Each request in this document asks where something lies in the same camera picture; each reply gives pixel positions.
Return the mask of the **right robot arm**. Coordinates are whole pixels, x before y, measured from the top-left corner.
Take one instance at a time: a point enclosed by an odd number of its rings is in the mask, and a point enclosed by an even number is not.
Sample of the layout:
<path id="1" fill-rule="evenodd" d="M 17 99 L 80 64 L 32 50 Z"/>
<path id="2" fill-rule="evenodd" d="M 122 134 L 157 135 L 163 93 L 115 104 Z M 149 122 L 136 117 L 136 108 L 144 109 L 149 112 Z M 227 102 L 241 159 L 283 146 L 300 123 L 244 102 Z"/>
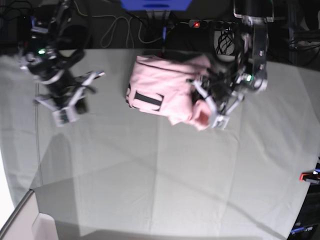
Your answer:
<path id="1" fill-rule="evenodd" d="M 48 108 L 55 124 L 62 127 L 74 123 L 88 111 L 86 92 L 96 93 L 92 82 L 105 75 L 104 71 L 90 71 L 75 77 L 71 67 L 85 56 L 91 32 L 70 56 L 60 53 L 59 43 L 68 41 L 64 31 L 71 21 L 71 0 L 44 0 L 31 17 L 30 38 L 20 49 L 20 67 L 31 73 L 47 89 L 34 103 Z"/>

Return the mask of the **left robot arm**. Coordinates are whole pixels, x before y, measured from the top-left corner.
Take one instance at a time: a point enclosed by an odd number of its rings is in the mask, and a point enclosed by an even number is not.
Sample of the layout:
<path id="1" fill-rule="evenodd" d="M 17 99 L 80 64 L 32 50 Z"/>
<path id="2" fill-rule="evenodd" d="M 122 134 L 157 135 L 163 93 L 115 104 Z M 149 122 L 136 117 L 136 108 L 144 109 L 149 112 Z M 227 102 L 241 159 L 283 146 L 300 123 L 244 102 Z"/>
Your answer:
<path id="1" fill-rule="evenodd" d="M 213 53 L 214 69 L 190 81 L 210 109 L 211 128 L 224 129 L 245 94 L 262 92 L 268 85 L 268 23 L 274 21 L 273 1 L 235 0 L 233 15 L 241 20 L 232 30 L 234 60 L 225 61 Z"/>

